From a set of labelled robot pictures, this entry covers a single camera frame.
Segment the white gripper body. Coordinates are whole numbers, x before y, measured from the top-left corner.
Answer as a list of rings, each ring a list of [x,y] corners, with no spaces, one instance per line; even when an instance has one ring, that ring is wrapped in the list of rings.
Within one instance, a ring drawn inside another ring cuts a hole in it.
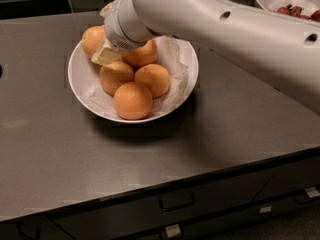
[[[104,16],[106,37],[117,50],[136,49],[157,37],[138,17],[132,0],[114,0]]]

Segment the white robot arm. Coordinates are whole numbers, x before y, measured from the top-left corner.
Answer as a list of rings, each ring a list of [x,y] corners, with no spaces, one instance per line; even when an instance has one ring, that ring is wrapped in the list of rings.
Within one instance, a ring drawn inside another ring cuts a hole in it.
[[[229,0],[114,0],[101,10],[117,50],[158,36],[193,42],[320,113],[320,26]]]

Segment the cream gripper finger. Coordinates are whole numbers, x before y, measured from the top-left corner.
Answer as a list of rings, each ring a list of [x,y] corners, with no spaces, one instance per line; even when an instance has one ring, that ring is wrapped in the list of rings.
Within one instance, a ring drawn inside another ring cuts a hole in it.
[[[105,18],[108,10],[112,7],[112,2],[108,3],[105,5],[101,10],[100,10],[100,16]]]
[[[117,50],[114,50],[110,41],[106,37],[103,37],[99,42],[91,61],[99,65],[108,65],[121,59],[122,54]]]

